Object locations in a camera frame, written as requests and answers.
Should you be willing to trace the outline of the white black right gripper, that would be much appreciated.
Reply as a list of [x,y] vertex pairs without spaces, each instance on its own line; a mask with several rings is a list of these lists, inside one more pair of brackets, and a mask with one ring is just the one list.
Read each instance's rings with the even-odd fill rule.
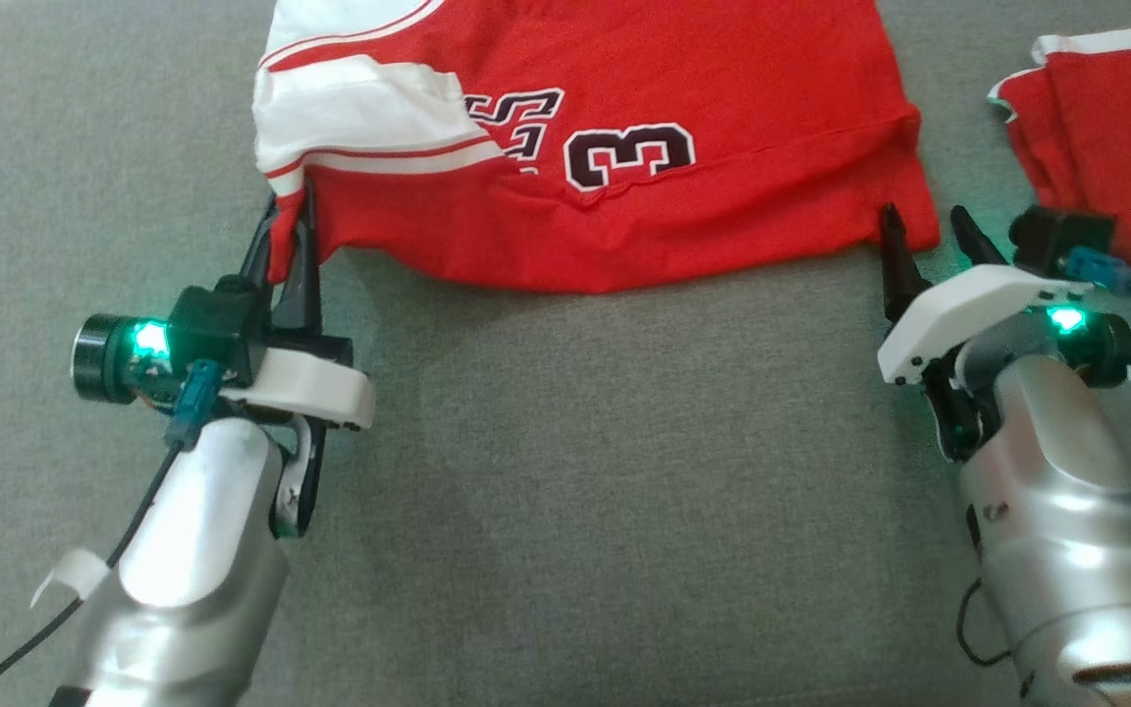
[[884,382],[917,386],[948,462],[969,462],[1001,426],[994,382],[1020,359],[1044,356],[1088,388],[1117,388],[1131,367],[1131,328],[1085,302],[1088,282],[1050,279],[1015,267],[961,204],[948,210],[972,268],[938,285],[920,271],[896,204],[880,212],[884,318],[877,351]]

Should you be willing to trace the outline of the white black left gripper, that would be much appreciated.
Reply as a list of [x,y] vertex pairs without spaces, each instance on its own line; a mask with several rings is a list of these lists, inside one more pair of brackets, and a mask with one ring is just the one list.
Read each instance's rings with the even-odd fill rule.
[[[269,195],[239,269],[240,277],[266,294],[273,291],[269,261],[277,214],[277,198]],[[224,388],[221,398],[260,424],[295,433],[295,450],[284,452],[271,528],[275,537],[296,540],[305,536],[316,511],[329,431],[371,428],[375,394],[373,382],[353,365],[351,340],[322,335],[316,200],[309,184],[302,190],[292,245],[290,274],[271,322],[278,330],[318,337],[286,337],[265,350],[251,385]]]

